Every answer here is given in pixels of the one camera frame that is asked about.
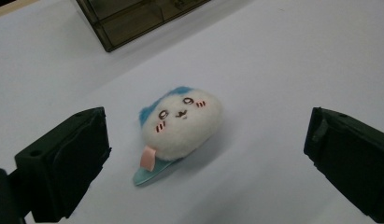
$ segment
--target plush toy eye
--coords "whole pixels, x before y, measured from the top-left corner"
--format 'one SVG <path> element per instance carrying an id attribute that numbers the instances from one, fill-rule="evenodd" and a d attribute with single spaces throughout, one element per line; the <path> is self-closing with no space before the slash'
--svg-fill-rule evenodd
<path id="1" fill-rule="evenodd" d="M 191 105 L 194 103 L 194 100 L 192 98 L 186 97 L 183 99 L 183 103 L 185 103 L 185 105 Z"/>
<path id="2" fill-rule="evenodd" d="M 159 119 L 165 119 L 168 116 L 168 111 L 167 110 L 162 110 L 159 114 Z"/>

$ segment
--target plush toy face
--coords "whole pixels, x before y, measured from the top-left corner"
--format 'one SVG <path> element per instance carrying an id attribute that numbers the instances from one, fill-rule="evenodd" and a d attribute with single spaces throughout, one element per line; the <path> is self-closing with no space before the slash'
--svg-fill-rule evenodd
<path id="1" fill-rule="evenodd" d="M 222 107 L 213 95 L 189 89 L 158 102 L 142 124 L 142 134 L 155 156 L 164 161 L 183 158 L 200 147 L 221 121 Z"/>

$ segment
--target white plush toy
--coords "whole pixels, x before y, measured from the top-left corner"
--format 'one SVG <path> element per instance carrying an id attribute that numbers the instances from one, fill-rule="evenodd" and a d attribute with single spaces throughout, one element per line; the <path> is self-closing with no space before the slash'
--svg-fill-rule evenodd
<path id="1" fill-rule="evenodd" d="M 136 185 L 145 183 L 200 147 L 221 123 L 222 106 L 213 95 L 178 87 L 142 109 L 139 121 L 146 147 Z"/>

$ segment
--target transparent container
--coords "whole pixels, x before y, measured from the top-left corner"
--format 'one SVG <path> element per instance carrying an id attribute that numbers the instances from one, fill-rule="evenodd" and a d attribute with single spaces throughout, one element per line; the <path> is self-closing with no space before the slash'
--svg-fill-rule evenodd
<path id="1" fill-rule="evenodd" d="M 76 0 L 110 52 L 209 0 Z"/>

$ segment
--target tabletop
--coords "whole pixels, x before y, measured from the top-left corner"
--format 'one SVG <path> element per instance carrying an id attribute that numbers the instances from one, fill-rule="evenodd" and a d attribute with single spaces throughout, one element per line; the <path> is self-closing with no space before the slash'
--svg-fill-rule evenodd
<path id="1" fill-rule="evenodd" d="M 138 113 L 177 86 L 216 95 L 223 123 L 136 187 Z M 0 17 L 1 168 L 98 106 L 112 152 L 60 223 L 375 223 L 303 148 L 315 106 L 384 132 L 384 0 L 212 0 L 110 53 L 74 0 Z"/>

